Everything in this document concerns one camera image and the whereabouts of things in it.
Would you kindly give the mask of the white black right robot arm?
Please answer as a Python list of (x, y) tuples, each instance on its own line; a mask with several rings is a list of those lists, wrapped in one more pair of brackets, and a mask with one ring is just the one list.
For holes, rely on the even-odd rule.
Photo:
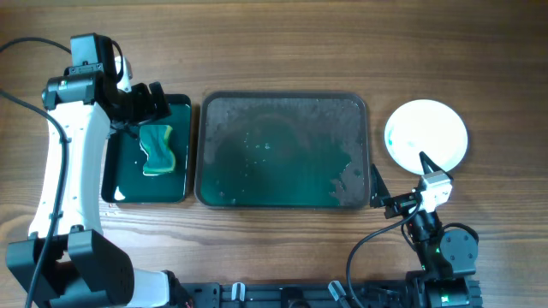
[(390, 195), (377, 167), (371, 167), (371, 207), (383, 208), (387, 219), (403, 219), (400, 229), (421, 265), (380, 291), (398, 307), (481, 307), (480, 283), (472, 279), (479, 235), (463, 223), (442, 224), (437, 208), (449, 201), (453, 178), (423, 151), (419, 159), (423, 175), (417, 187), (398, 196)]

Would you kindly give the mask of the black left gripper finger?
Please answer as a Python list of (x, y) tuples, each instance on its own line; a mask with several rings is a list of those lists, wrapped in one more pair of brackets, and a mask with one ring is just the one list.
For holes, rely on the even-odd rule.
[(171, 115), (170, 104), (165, 97), (163, 87), (159, 82), (153, 82), (149, 85), (151, 92), (151, 102), (153, 112), (149, 121), (157, 121)]
[(141, 125), (143, 122), (149, 122), (150, 115), (153, 112), (149, 85), (139, 83), (132, 86), (130, 103), (133, 109), (130, 123), (133, 125)]

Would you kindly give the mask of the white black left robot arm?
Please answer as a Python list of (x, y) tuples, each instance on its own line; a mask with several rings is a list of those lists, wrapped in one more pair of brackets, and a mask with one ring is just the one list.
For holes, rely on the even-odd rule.
[(176, 296), (170, 272), (136, 269), (103, 235), (98, 198), (107, 137), (170, 111), (159, 83), (120, 83), (117, 74), (69, 74), (50, 79), (43, 92), (49, 146), (42, 194), (27, 239), (9, 244), (6, 255), (27, 306), (161, 307)]

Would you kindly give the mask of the yellow green sponge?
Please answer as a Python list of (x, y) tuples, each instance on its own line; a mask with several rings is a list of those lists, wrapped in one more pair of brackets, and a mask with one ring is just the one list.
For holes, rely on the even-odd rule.
[(145, 125), (140, 128), (140, 148), (146, 154), (144, 175), (165, 175), (175, 171), (176, 156), (170, 149), (172, 132), (170, 125)]

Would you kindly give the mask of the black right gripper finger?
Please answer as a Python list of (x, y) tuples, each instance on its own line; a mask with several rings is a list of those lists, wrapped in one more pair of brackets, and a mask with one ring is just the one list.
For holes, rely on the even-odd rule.
[(422, 167), (424, 175), (427, 175), (427, 174), (430, 174), (430, 173), (435, 173), (435, 172), (438, 172), (438, 171), (443, 171), (444, 174), (447, 175), (450, 180), (453, 179), (453, 177), (450, 174), (448, 174), (445, 170), (443, 170), (441, 167), (439, 167), (437, 164), (435, 164), (431, 160), (431, 158), (429, 158), (426, 155), (426, 153), (424, 151), (421, 151), (419, 153), (419, 157), (420, 157), (420, 165)]
[(371, 199), (370, 205), (373, 208), (385, 207), (390, 199), (387, 189), (378, 168), (373, 163), (370, 168)]

